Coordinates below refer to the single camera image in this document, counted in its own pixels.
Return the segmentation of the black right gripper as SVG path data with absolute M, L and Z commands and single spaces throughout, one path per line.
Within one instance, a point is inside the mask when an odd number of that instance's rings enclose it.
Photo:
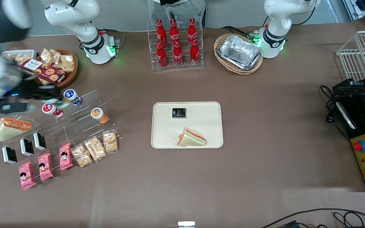
M 62 91 L 55 85 L 41 85 L 36 81 L 23 81 L 16 87 L 16 93 L 21 99 L 45 100 L 45 103 L 62 105 Z

